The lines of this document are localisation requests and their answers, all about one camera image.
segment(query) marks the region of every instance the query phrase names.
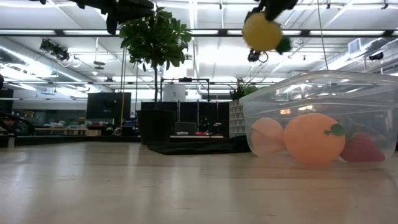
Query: plastic container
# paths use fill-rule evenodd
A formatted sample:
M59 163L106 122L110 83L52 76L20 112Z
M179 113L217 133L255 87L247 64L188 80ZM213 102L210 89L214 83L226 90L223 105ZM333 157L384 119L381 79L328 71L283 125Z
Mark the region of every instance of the plastic container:
M252 152L270 161L379 164L396 148L398 77L308 72L240 103Z

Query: wooden floor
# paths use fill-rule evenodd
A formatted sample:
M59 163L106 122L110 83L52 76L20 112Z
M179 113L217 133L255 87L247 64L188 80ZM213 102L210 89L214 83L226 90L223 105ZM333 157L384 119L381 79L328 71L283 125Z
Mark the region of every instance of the wooden floor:
M393 224L397 180L398 158L311 170L133 143L17 147L0 152L0 224Z

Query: planter box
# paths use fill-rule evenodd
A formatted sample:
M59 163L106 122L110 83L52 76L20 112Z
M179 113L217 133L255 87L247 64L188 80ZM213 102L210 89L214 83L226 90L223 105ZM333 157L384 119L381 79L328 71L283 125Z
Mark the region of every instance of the planter box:
M239 100L229 102L229 137L245 136L246 129L243 117L243 105Z

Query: potted tree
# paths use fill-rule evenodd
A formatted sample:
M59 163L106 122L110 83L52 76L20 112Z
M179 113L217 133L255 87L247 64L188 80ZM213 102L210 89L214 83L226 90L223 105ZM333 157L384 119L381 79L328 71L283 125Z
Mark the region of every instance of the potted tree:
M143 144L164 144L170 140L175 113L159 109L158 67L165 66L168 70L170 64L179 67L184 63L183 50L188 48L192 36L186 24L181 24L171 12L163 9L157 7L148 17L125 22L120 30L120 38L123 40L121 47L127 48L130 63L143 63L142 69L145 72L146 65L150 64L155 73L155 108L138 111Z
M257 91L257 87L251 85L251 80L248 82L237 78L236 89L230 91L231 102L229 102L229 137L246 135L246 128L243 116L243 105L240 104L239 99Z

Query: yellow ball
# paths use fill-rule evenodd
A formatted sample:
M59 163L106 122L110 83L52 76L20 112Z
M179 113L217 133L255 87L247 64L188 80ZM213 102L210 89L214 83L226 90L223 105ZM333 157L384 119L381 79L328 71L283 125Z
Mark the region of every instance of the yellow ball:
M254 50L268 51L278 46L282 31L279 24L268 21L264 13L257 12L251 14L244 23L243 39Z

